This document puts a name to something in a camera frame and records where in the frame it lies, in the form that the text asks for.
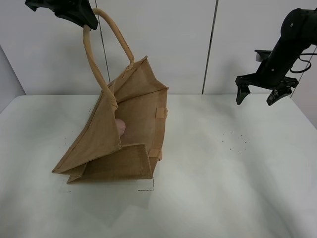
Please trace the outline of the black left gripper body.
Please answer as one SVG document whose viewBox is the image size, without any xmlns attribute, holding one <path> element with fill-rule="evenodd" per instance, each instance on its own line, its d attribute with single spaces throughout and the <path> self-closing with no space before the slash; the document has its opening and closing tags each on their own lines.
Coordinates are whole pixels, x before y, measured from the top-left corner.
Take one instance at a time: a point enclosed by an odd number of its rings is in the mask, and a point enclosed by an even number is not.
<svg viewBox="0 0 317 238">
<path fill-rule="evenodd" d="M 56 17 L 81 27 L 87 25 L 93 30 L 98 27 L 98 20 L 88 0 L 26 0 L 25 4 L 33 11 L 40 7 L 48 8 Z"/>
</svg>

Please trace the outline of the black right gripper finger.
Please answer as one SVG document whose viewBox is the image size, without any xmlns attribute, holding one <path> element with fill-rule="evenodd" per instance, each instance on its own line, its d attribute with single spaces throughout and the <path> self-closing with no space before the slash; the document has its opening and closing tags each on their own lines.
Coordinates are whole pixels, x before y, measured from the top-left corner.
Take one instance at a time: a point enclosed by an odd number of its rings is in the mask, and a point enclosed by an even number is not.
<svg viewBox="0 0 317 238">
<path fill-rule="evenodd" d="M 292 86 L 267 87 L 267 89 L 271 90 L 271 93 L 266 100 L 269 106 L 292 93 Z"/>
<path fill-rule="evenodd" d="M 236 103 L 240 105 L 243 100 L 250 94 L 250 89 L 248 85 L 238 85 L 237 86 L 237 97 Z"/>
</svg>

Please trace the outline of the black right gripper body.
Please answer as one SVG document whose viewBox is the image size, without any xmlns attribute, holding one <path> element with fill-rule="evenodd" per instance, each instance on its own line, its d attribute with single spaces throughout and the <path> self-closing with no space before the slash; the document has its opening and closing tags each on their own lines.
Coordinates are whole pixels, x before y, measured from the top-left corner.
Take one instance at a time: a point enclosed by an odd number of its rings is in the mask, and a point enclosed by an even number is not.
<svg viewBox="0 0 317 238">
<path fill-rule="evenodd" d="M 238 87 L 256 86 L 264 89 L 274 89 L 282 86 L 297 87 L 296 78 L 286 74 L 299 57 L 298 53 L 287 53 L 280 50 L 255 50 L 256 61 L 260 66 L 255 73 L 237 76 L 235 82 Z"/>
</svg>

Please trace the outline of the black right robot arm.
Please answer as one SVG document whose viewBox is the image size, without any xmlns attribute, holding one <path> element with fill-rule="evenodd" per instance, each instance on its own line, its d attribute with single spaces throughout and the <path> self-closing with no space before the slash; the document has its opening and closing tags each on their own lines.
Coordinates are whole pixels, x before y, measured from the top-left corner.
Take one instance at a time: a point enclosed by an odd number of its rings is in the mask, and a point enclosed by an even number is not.
<svg viewBox="0 0 317 238">
<path fill-rule="evenodd" d="M 261 63 L 255 73 L 237 76 L 238 105 L 250 94 L 250 85 L 271 90 L 266 102 L 273 105 L 291 95 L 299 84 L 296 78 L 286 76 L 288 72 L 300 74 L 311 68 L 311 63 L 303 60 L 309 64 L 306 69 L 292 70 L 296 60 L 304 55 L 303 51 L 317 44 L 317 11 L 301 8 L 291 11 L 282 23 L 280 34 L 272 51 L 255 50 L 256 61 Z"/>
</svg>

